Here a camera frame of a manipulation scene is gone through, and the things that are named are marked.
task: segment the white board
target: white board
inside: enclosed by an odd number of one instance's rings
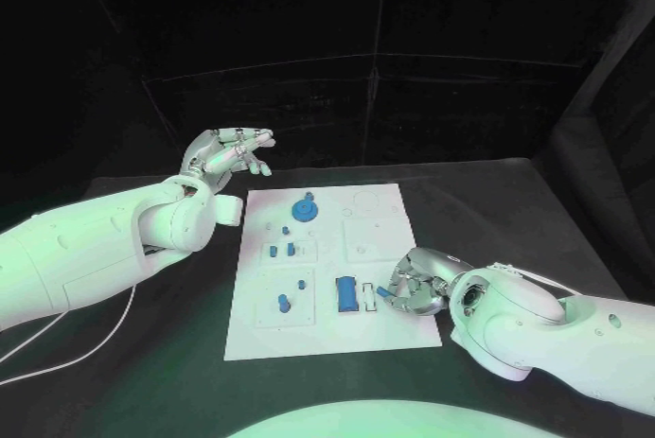
[[[300,222],[290,209],[306,192],[315,194],[318,216]],[[365,302],[364,283],[374,289],[388,285],[414,246],[397,184],[250,191],[225,360],[442,346],[434,317],[394,310],[380,296],[377,307]],[[339,312],[344,276],[355,277],[359,311]],[[287,313],[280,294],[290,301]]]

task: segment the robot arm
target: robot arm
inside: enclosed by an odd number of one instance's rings
[[[243,202],[215,195],[232,171],[270,175],[251,154],[271,131],[205,131],[180,175],[35,215],[0,235],[0,331],[114,296],[198,252]]]
[[[525,277],[546,280],[414,248],[391,276],[393,294],[378,292],[419,315],[449,308],[453,341],[501,377],[521,381],[537,367],[582,394],[655,415],[655,307],[582,294],[558,300]],[[395,296],[403,278],[410,298]]]

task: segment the dark table surface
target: dark table surface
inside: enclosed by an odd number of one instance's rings
[[[88,198],[165,177],[100,178]],[[416,244],[473,266],[512,263],[582,292],[623,299],[618,283],[525,159],[296,169],[235,175],[222,193],[398,183]],[[205,250],[137,287],[113,339],[82,362],[0,387],[3,436],[225,436],[322,403],[407,399],[509,417],[563,436],[645,436],[655,420],[593,400],[550,374],[522,382],[488,372],[450,340],[443,347],[224,361],[241,228],[217,227]],[[72,311],[0,366],[0,379],[67,362],[101,342],[129,291]],[[52,318],[7,330],[4,354]]]

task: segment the robotic hand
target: robotic hand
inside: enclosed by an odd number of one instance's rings
[[[558,300],[527,278],[573,295]],[[410,297],[397,296],[403,284]],[[501,377],[522,381],[537,367],[582,394],[655,415],[655,307],[582,295],[511,265],[473,269],[421,248],[378,293],[417,315],[450,308],[453,341]]]
[[[204,131],[160,184],[33,215],[0,235],[0,331],[118,294],[198,252],[243,202],[217,195],[232,172],[270,175],[253,154],[270,130]]]

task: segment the blue object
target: blue object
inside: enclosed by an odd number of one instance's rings
[[[387,289],[384,289],[382,287],[378,287],[378,290],[375,290],[378,292],[378,294],[387,298],[388,296],[395,296]]]
[[[315,203],[315,195],[312,192],[305,194],[305,200],[297,201],[290,209],[293,218],[300,222],[309,222],[318,215],[318,206]]]
[[[357,312],[359,310],[358,294],[355,292],[355,277],[338,279],[339,312]]]
[[[286,294],[281,294],[277,297],[277,302],[280,304],[280,311],[283,313],[287,313],[290,311],[290,300],[287,299],[287,295]]]

